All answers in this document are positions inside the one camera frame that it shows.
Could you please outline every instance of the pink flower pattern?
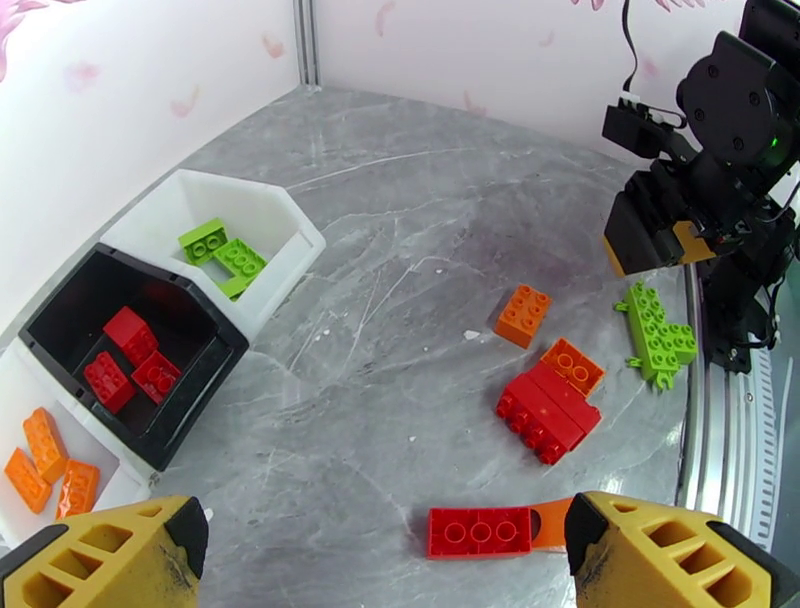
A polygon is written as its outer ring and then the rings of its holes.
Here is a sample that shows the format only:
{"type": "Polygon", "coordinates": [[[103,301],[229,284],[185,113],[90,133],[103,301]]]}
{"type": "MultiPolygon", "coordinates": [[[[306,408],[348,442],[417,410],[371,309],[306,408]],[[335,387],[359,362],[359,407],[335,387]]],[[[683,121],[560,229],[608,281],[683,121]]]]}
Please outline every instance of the pink flower pattern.
{"type": "MultiPolygon", "coordinates": [[[[55,2],[61,2],[62,4],[73,4],[81,1],[55,0],[55,2]]],[[[0,0],[0,82],[6,77],[8,71],[6,45],[11,32],[22,23],[26,13],[40,8],[47,8],[48,6],[46,0],[0,0]]]]}

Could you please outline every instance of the lego brick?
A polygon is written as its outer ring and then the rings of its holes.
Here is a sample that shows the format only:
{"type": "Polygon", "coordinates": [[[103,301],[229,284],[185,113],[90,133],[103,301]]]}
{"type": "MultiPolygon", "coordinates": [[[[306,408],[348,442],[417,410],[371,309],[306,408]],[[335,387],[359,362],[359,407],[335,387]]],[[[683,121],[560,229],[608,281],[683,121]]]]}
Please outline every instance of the lego brick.
{"type": "Polygon", "coordinates": [[[89,513],[94,507],[100,469],[85,462],[69,460],[56,507],[56,519],[89,513]]]}
{"type": "Polygon", "coordinates": [[[681,365],[689,365],[697,356],[697,341],[689,325],[670,325],[669,335],[675,348],[675,356],[681,365]]]}
{"type": "Polygon", "coordinates": [[[528,285],[520,285],[497,318],[494,332],[517,346],[528,348],[550,303],[549,296],[528,285]]]}
{"type": "Polygon", "coordinates": [[[127,306],[123,306],[103,326],[103,331],[120,347],[128,360],[137,366],[158,348],[158,340],[150,327],[127,306]]]}
{"type": "Polygon", "coordinates": [[[530,506],[533,550],[566,550],[564,520],[571,504],[572,497],[530,506]]]}
{"type": "Polygon", "coordinates": [[[606,374],[602,367],[565,338],[559,338],[544,354],[542,361],[578,389],[584,397],[592,394],[606,374]]]}
{"type": "Polygon", "coordinates": [[[511,431],[518,434],[544,464],[555,464],[586,436],[525,374],[517,376],[506,387],[496,413],[508,422],[511,431]]]}
{"type": "Polygon", "coordinates": [[[119,412],[136,394],[136,389],[107,351],[87,365],[83,375],[97,400],[112,414],[119,412]]]}
{"type": "Polygon", "coordinates": [[[64,474],[69,458],[56,421],[46,409],[40,407],[22,422],[22,429],[33,454],[36,471],[47,483],[54,484],[64,474]]]}
{"type": "Polygon", "coordinates": [[[531,552],[531,511],[431,509],[428,559],[487,559],[531,552]]]}
{"type": "Polygon", "coordinates": [[[217,249],[214,252],[214,259],[235,278],[244,280],[247,285],[255,281],[258,273],[267,266],[267,261],[242,239],[234,239],[217,249]]]}
{"type": "Polygon", "coordinates": [[[194,230],[178,237],[186,260],[195,266],[208,262],[214,252],[228,242],[225,225],[219,218],[214,218],[194,230]]]}
{"type": "Polygon", "coordinates": [[[544,361],[539,361],[533,369],[525,372],[545,394],[588,435],[600,422],[600,410],[589,405],[586,398],[556,373],[544,361]]]}
{"type": "Polygon", "coordinates": [[[624,301],[615,305],[615,309],[627,313],[636,347],[637,356],[630,358],[628,365],[640,368],[642,377],[654,381],[659,389],[672,388],[680,363],[658,292],[652,287],[645,288],[639,281],[628,290],[624,301]]]}
{"type": "Polygon", "coordinates": [[[180,370],[156,351],[131,374],[131,378],[150,399],[161,405],[180,375],[180,370]]]}
{"type": "Polygon", "coordinates": [[[6,476],[28,508],[37,515],[50,500],[52,489],[36,471],[36,466],[21,449],[16,448],[6,464],[6,476]]]}

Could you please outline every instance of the white storage bin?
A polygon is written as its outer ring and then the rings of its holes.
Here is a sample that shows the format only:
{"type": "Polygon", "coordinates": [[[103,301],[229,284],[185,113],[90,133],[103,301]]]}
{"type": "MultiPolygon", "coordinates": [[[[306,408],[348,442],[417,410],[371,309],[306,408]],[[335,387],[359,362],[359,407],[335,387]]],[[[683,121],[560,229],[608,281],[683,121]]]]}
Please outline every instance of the white storage bin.
{"type": "MultiPolygon", "coordinates": [[[[0,356],[0,387],[3,416],[0,424],[0,461],[5,467],[15,448],[31,456],[22,422],[38,407],[53,416],[64,446],[71,458],[100,469],[95,510],[126,505],[150,496],[147,477],[131,463],[144,463],[109,433],[86,408],[75,401],[15,338],[0,356]]],[[[28,509],[8,477],[0,475],[0,535],[10,548],[55,520],[61,491],[59,479],[44,511],[36,515],[28,509]]]]}
{"type": "Polygon", "coordinates": [[[278,186],[179,169],[133,206],[100,241],[193,281],[249,341],[325,249],[325,238],[278,186]],[[237,301],[215,280],[214,264],[189,264],[178,238],[219,218],[267,266],[237,301]]]}

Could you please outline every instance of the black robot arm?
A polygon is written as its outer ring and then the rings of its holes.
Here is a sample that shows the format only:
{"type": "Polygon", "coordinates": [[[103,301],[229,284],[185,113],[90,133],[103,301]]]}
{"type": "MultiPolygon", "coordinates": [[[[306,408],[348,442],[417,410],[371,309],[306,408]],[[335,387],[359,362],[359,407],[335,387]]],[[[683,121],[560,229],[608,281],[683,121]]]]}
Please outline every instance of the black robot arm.
{"type": "Polygon", "coordinates": [[[796,252],[795,215],[769,195],[800,159],[800,9],[748,0],[739,36],[720,32],[678,85],[680,125],[624,93],[603,137],[653,159],[617,194],[604,237],[623,274],[704,260],[705,345],[732,371],[775,344],[774,297],[796,252]],[[678,132],[690,126],[702,149],[678,132]],[[748,339],[757,336],[756,341],[748,339]]]}

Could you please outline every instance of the orange lego brick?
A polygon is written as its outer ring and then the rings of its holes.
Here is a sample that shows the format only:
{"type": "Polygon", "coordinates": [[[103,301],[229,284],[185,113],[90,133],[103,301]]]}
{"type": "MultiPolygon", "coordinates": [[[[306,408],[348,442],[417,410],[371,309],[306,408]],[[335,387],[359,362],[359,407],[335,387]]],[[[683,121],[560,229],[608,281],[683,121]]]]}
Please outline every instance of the orange lego brick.
{"type": "Polygon", "coordinates": [[[534,550],[566,551],[567,541],[564,539],[564,520],[571,504],[572,498],[564,498],[563,500],[531,505],[531,522],[533,525],[531,547],[534,550]]]}
{"type": "Polygon", "coordinates": [[[22,429],[28,439],[36,470],[47,483],[54,484],[64,474],[69,458],[56,421],[50,412],[40,407],[22,423],[22,429]]]}
{"type": "Polygon", "coordinates": [[[100,469],[85,462],[69,460],[58,497],[56,519],[88,513],[94,507],[100,469]]]}
{"type": "Polygon", "coordinates": [[[497,319],[494,333],[522,348],[528,348],[547,314],[549,296],[520,285],[497,319]]]}
{"type": "Polygon", "coordinates": [[[5,472],[28,508],[36,514],[41,513],[50,500],[52,490],[50,484],[36,472],[27,454],[16,448],[6,464],[5,472]]]}
{"type": "Polygon", "coordinates": [[[558,341],[542,357],[552,369],[575,387],[584,397],[592,394],[606,372],[568,340],[558,341]]]}

